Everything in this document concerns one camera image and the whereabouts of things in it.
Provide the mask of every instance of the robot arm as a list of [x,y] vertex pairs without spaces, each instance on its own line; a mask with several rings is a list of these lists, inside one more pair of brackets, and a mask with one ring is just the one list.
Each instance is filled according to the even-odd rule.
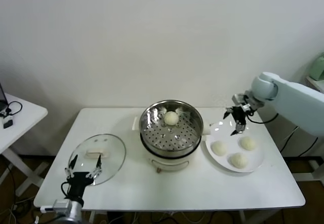
[[324,94],[298,83],[288,82],[278,75],[264,72],[252,82],[250,91],[233,96],[234,107],[227,108],[224,118],[232,114],[236,130],[245,129],[246,116],[265,103],[270,104],[280,115],[307,133],[324,136]]

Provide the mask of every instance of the floor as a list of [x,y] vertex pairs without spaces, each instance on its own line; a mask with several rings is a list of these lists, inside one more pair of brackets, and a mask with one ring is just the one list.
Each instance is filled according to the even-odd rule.
[[[6,169],[6,166],[3,162],[3,158],[0,157],[0,174]],[[39,159],[24,159],[24,162],[32,169],[35,169],[42,161]],[[297,172],[310,172],[311,167],[308,165],[307,161],[293,161],[289,162],[288,166],[293,173]],[[42,177],[45,177],[47,170],[42,174]],[[24,180],[25,176],[16,168],[12,169],[12,173],[14,176],[14,180],[16,183],[16,187],[19,186]],[[301,208],[292,208],[292,209],[284,209],[283,211],[279,211],[277,214],[269,218],[265,224],[315,224],[315,223],[324,223],[324,187],[320,182],[300,182],[298,183],[301,188],[305,198],[306,205]],[[36,186],[30,186],[29,189],[24,193],[20,198],[17,197],[16,202],[22,200],[23,198],[30,198],[36,195],[38,188]],[[11,208],[13,204],[13,182],[11,176],[8,175],[4,182],[0,185],[0,224],[9,223],[9,211],[6,210]],[[252,215],[255,211],[246,211],[246,216]],[[28,211],[26,214],[23,213],[22,217],[17,218],[17,223],[19,224],[32,224],[33,218],[32,214],[39,215],[39,212]],[[178,212],[172,215],[172,220],[169,214],[163,213],[146,213],[141,212],[139,218],[136,221],[136,224],[146,224],[146,223],[163,223],[163,224],[177,224],[177,223],[190,223],[187,221],[186,217],[193,222],[197,223],[202,217],[201,224],[207,223],[217,223],[217,224],[231,224],[231,223],[240,223],[239,216],[237,211],[231,212],[186,212],[186,216],[183,213]],[[90,213],[84,212],[84,218],[89,218]],[[45,222],[53,218],[52,214],[46,214],[40,217],[40,223]],[[97,215],[94,221],[94,224],[104,224],[106,223],[103,220],[107,220],[106,215]],[[131,224],[134,220],[134,213],[125,213],[123,218],[120,220],[116,220],[113,223],[118,224],[119,221],[123,220],[124,223]],[[11,218],[10,223],[15,223],[14,219]]]

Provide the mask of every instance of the white wall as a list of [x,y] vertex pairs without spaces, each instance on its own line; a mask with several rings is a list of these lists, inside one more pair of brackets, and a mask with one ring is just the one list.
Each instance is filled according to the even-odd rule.
[[85,106],[231,105],[271,71],[299,80],[324,0],[0,0],[0,81],[49,115],[15,147],[55,154]]

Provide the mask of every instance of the glass lid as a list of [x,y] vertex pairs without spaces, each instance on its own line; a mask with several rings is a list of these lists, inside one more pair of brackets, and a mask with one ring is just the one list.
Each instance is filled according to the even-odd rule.
[[113,134],[99,134],[86,139],[72,152],[68,166],[71,172],[93,172],[100,156],[101,173],[94,176],[92,185],[108,181],[118,173],[126,157],[124,142]]

